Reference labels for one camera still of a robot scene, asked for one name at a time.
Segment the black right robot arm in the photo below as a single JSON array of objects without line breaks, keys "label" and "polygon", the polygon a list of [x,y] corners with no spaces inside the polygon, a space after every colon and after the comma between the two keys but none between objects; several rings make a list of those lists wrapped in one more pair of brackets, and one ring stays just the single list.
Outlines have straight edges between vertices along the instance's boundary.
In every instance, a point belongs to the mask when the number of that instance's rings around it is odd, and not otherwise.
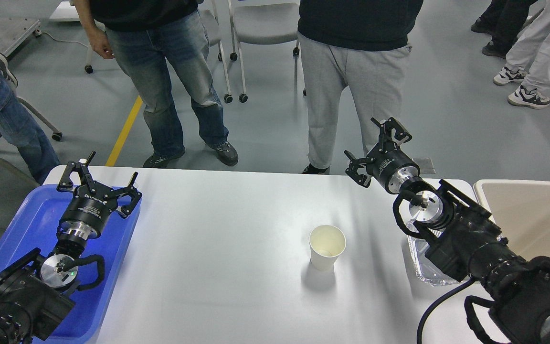
[{"label": "black right robot arm", "polygon": [[396,196],[397,225],[426,241],[425,256],[441,272],[462,288],[477,281],[485,288],[491,299],[467,296],[464,302],[476,338],[493,343],[476,316],[474,305],[480,305],[511,344],[550,344],[550,258],[526,261],[511,251],[487,209],[444,180],[436,189],[421,178],[419,166],[400,149],[412,138],[402,124],[395,118],[373,123],[377,143],[366,157],[345,151],[346,174],[363,187],[376,179]]}]

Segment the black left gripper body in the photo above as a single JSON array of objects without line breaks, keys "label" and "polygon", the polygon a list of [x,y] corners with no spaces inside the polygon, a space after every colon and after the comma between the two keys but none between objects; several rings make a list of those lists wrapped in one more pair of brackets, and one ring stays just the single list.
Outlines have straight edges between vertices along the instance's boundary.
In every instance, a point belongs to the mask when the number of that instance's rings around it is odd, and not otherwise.
[{"label": "black left gripper body", "polygon": [[68,234],[71,229],[79,229],[83,232],[83,238],[100,237],[110,215],[117,208],[116,198],[105,199],[105,194],[111,193],[111,187],[103,184],[78,186],[60,219],[60,228]]}]

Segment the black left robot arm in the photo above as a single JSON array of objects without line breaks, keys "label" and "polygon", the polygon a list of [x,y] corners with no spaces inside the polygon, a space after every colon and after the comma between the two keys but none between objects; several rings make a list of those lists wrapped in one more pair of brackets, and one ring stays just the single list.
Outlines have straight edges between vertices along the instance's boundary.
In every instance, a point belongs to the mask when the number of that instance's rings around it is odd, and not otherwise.
[{"label": "black left robot arm", "polygon": [[142,192],[92,178],[70,161],[57,185],[34,189],[0,240],[0,344],[78,343],[113,292]]}]

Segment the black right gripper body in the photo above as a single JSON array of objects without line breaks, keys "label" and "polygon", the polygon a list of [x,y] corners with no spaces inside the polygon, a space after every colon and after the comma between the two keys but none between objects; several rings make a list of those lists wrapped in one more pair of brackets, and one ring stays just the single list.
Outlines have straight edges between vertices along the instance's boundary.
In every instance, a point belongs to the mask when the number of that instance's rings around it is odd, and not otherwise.
[{"label": "black right gripper body", "polygon": [[420,175],[419,166],[398,148],[386,151],[373,147],[367,157],[367,172],[375,178],[389,194],[399,194],[404,183]]}]

